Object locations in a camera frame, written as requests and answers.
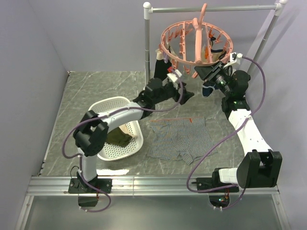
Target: laundry basket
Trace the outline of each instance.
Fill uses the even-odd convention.
[[[112,97],[91,105],[89,110],[95,113],[108,112],[117,108],[125,107],[130,101],[125,97]],[[105,143],[103,149],[98,153],[98,157],[104,161],[119,160],[139,151],[143,145],[143,135],[138,121],[131,121],[126,124],[128,131],[133,137],[126,147]]]

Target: horizontal metal bar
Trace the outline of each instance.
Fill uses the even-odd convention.
[[[177,13],[177,12],[200,12],[202,7],[169,7],[153,8],[151,13]],[[206,12],[216,11],[257,11],[257,10],[275,10],[273,5],[250,5],[250,6],[208,6]]]
[[[195,175],[190,182],[197,177],[211,177],[211,175]],[[99,176],[99,178],[111,178],[111,196],[193,196],[186,188],[186,175],[168,176]],[[78,196],[68,194],[70,177],[32,177],[27,196]],[[247,195],[278,194],[278,188],[248,189]],[[82,194],[80,196],[95,196],[95,194]]]

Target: striped cloth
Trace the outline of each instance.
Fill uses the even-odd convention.
[[[155,136],[148,157],[168,161],[184,160],[191,164],[213,146],[203,116],[152,120],[150,125]]]

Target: table surface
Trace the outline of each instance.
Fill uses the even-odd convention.
[[[206,127],[213,141],[219,140],[234,131],[221,109],[223,94],[214,91],[208,98],[201,94],[202,81],[185,76],[187,90],[194,92],[185,105],[165,113],[153,113],[148,118],[139,121],[144,137],[142,148],[134,155],[118,160],[97,160],[99,175],[166,175],[188,174],[196,162],[187,165],[184,161],[164,161],[147,157],[147,151],[154,138],[149,121],[161,118],[197,117],[204,116]],[[67,133],[75,127],[89,107],[100,100],[114,96],[134,99],[145,85],[144,72],[72,72],[68,78],[63,94],[59,115],[56,120],[43,176],[67,176],[78,159],[68,160],[61,154],[61,145]],[[160,103],[156,109],[165,109],[174,104],[173,100]],[[66,153],[75,154],[77,151],[74,139],[68,139]],[[217,147],[217,153],[207,157],[195,173],[212,173],[215,168],[236,167],[242,161],[244,152],[237,135]]]

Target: vertical metal pole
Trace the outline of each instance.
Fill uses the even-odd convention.
[[[267,31],[265,32],[265,35],[264,35],[258,49],[257,49],[257,52],[256,52],[256,54],[253,58],[254,61],[258,61],[258,59],[259,59],[267,41],[268,41],[268,38],[271,35],[271,32],[272,32],[272,30],[273,30],[273,28],[274,28],[274,26],[277,22],[277,19],[281,15],[283,8],[284,8],[284,6],[287,2],[288,2],[288,0],[280,0],[279,3],[276,4],[275,14],[274,14],[274,16],[271,20],[271,23],[270,23]],[[248,68],[248,74],[251,74],[253,72],[254,68],[255,68],[255,64],[252,63]]]
[[[152,6],[149,2],[143,4],[144,7],[144,20],[145,20],[145,85],[150,78],[150,56],[149,56],[149,32],[150,32],[150,14],[149,10]]]

